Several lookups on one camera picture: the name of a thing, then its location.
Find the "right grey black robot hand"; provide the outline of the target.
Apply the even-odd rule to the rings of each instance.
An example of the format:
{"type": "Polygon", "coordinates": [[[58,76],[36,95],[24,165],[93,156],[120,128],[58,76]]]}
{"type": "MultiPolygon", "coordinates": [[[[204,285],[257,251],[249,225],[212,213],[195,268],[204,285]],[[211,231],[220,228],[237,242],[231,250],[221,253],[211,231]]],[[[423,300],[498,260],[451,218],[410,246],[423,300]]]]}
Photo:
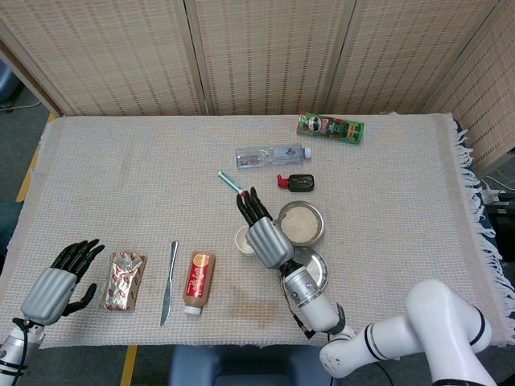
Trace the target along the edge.
{"type": "Polygon", "coordinates": [[[236,203],[248,225],[245,238],[266,268],[278,269],[294,258],[293,244],[274,222],[255,187],[238,194],[236,203]]]}

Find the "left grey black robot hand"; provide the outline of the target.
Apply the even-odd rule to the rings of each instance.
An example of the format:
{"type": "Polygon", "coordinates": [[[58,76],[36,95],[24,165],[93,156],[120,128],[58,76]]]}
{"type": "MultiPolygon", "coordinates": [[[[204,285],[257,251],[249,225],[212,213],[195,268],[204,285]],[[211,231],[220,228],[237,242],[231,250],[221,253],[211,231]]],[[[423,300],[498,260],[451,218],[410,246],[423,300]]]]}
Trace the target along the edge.
{"type": "Polygon", "coordinates": [[[21,306],[23,317],[30,324],[50,326],[60,318],[84,309],[93,300],[97,284],[90,284],[80,300],[73,302],[71,297],[89,266],[104,249],[98,239],[65,247],[32,286],[21,306]]]}

